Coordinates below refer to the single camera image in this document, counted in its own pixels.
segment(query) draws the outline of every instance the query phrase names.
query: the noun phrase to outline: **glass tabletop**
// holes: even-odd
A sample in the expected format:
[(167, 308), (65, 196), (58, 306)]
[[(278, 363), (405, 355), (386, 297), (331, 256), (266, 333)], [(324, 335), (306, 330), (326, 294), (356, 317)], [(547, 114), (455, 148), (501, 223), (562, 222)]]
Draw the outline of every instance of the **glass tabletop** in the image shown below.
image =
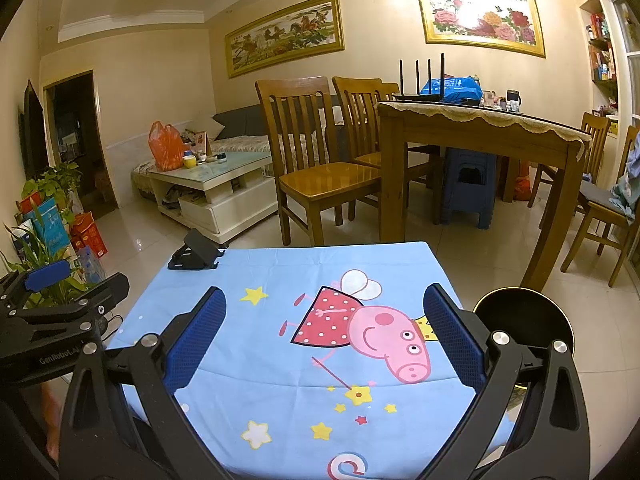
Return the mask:
[(172, 171), (159, 171), (154, 166), (149, 170), (149, 173), (194, 180), (196, 182), (206, 182), (207, 180), (211, 180), (212, 178), (236, 170), (252, 162), (267, 160), (270, 157), (271, 153), (267, 152), (227, 152), (226, 162), (204, 162), (195, 168), (178, 168)]

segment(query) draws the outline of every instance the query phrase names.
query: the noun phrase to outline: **peony painting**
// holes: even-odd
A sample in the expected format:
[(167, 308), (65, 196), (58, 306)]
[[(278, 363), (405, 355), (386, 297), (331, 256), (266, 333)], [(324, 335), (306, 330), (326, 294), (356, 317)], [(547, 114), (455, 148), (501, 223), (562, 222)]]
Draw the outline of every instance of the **peony painting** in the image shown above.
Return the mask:
[(427, 43), (457, 43), (545, 57), (536, 0), (419, 0)]
[(229, 77), (265, 66), (344, 50), (339, 0), (307, 0), (226, 35)]

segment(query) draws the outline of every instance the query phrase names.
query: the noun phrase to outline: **doorway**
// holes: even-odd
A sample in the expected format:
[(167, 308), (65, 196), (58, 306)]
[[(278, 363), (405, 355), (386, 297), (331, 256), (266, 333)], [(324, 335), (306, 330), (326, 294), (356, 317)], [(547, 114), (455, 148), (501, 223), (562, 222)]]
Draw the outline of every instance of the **doorway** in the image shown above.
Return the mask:
[(78, 195), (94, 219), (118, 207), (102, 154), (95, 109), (94, 74), (87, 72), (44, 89), (56, 163), (75, 162), (82, 172)]

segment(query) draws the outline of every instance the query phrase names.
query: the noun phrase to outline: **blue bedsheet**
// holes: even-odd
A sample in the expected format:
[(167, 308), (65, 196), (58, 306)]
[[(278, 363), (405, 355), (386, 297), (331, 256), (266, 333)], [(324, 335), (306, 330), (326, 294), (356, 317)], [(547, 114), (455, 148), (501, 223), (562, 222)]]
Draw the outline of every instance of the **blue bedsheet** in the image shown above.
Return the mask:
[[(111, 348), (160, 333), (212, 285), (226, 318), (175, 397), (215, 457), (262, 478), (412, 479), (474, 397), (424, 318), (426, 243), (228, 250), (215, 270), (164, 267)], [(126, 396), (143, 417), (132, 387)], [(492, 449), (513, 424), (505, 417)]]

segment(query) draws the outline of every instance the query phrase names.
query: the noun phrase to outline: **wooden dining chair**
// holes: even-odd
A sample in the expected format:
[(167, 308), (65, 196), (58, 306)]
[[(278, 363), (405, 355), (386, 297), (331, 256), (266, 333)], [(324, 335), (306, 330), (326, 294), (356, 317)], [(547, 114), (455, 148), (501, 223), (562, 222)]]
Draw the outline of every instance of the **wooden dining chair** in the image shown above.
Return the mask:
[[(618, 177), (616, 178), (616, 181), (623, 175), (623, 173), (625, 173), (626, 159), (629, 155), (629, 151), (636, 142), (637, 136), (638, 129), (630, 126), (626, 134), (625, 145), (622, 151), (622, 160), (620, 160), (620, 168), (618, 169)], [(630, 223), (624, 213), (609, 201), (609, 198), (613, 197), (614, 195), (610, 190), (601, 189), (595, 184), (587, 181), (582, 181), (580, 183), (578, 203), (584, 210), (584, 218), (582, 219), (580, 228), (575, 235), (574, 243), (571, 244), (569, 253), (564, 259), (564, 262), (562, 262), (562, 266), (560, 267), (561, 272), (566, 272), (569, 264), (571, 264), (571, 261), (575, 258), (578, 249), (580, 249), (582, 241), (587, 238), (589, 240), (599, 242), (597, 251), (598, 256), (602, 254), (602, 250), (605, 245), (620, 250), (620, 257), (618, 258), (618, 262), (616, 263), (613, 273), (609, 279), (609, 286), (613, 286), (618, 273), (620, 272), (620, 267), (622, 267), (622, 263), (624, 262), (624, 259), (636, 238), (638, 226), (640, 225), (640, 200), (636, 203), (636, 219)], [(589, 232), (589, 226), (593, 219), (604, 222), (602, 236)], [(609, 231), (612, 224), (617, 225), (622, 229), (623, 240), (621, 242), (609, 239)]]
[[(372, 168), (382, 166), (382, 157), (378, 145), (380, 118), (376, 112), (379, 101), (393, 99), (398, 93), (397, 83), (383, 83), (382, 79), (352, 79), (334, 76), (335, 91), (342, 109), (344, 124), (349, 137), (350, 157), (355, 164), (363, 164)], [(439, 156), (407, 151), (407, 168), (405, 171), (408, 189), (409, 181), (432, 174), (434, 176), (434, 223), (439, 223), (440, 200), (442, 196), (442, 162)], [(378, 206), (377, 201), (362, 198), (369, 205)], [(349, 220), (355, 217), (355, 202), (349, 204)]]
[[(587, 154), (583, 173), (591, 173), (591, 181), (595, 184), (600, 173), (600, 165), (602, 164), (602, 154), (604, 152), (604, 143), (607, 140), (607, 132), (611, 126), (611, 120), (606, 117), (598, 117), (592, 114), (584, 113), (582, 116), (582, 126), (580, 129), (587, 132), (591, 136), (589, 143), (589, 153)], [(545, 184), (553, 184), (556, 177), (556, 169), (546, 164), (539, 164), (536, 170), (536, 176), (531, 187), (531, 198), (527, 207), (532, 207), (536, 200), (540, 182)]]
[[(343, 203), (380, 192), (380, 170), (338, 162), (327, 78), (259, 80), (255, 88), (268, 126), (282, 243), (291, 243), (291, 218), (309, 236), (312, 245), (322, 246), (320, 212), (335, 208), (335, 224), (341, 225)], [(324, 135), (319, 100), (329, 111), (324, 114)], [(305, 208), (306, 223), (288, 207), (287, 197)]]

